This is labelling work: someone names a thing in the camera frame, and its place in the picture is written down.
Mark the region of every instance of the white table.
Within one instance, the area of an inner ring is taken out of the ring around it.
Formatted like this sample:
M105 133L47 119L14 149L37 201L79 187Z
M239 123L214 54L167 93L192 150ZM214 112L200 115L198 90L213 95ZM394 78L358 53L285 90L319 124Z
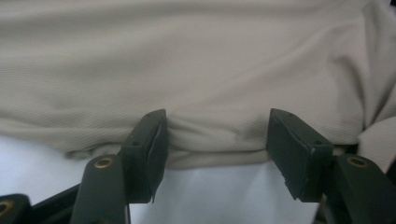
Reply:
M88 160L0 136L0 195L23 193L35 204L76 185ZM132 223L312 223L318 205L294 201L272 162L166 170L154 204L133 204Z

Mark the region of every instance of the cream towel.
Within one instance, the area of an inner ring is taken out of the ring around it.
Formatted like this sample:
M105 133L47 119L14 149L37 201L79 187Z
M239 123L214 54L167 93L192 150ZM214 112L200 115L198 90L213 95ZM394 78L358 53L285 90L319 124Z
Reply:
M275 107L385 170L395 81L396 19L375 0L0 3L0 134L74 157L165 108L168 167L261 162Z

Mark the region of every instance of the beige fabric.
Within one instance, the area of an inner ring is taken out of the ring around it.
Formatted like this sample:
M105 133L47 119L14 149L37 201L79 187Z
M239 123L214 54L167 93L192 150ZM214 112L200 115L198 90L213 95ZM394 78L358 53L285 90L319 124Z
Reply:
M376 1L2 1L0 134L85 156L165 108L169 167L260 162L275 107L385 169L395 43Z

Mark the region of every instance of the brass screw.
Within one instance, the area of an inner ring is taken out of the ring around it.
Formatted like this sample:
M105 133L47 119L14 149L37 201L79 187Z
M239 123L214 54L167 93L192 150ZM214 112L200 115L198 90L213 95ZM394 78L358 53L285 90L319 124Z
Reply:
M101 160L97 161L94 166L98 169L103 169L103 168L107 168L107 167L111 166L113 164L113 162L114 161L109 157L102 158Z

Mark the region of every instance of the cloth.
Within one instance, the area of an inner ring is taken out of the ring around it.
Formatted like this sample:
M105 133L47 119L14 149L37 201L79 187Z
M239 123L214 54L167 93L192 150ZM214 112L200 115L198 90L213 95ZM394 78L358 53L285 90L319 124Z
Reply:
M168 167L253 163L274 107L385 170L395 52L383 1L2 1L0 134L84 157L165 108Z

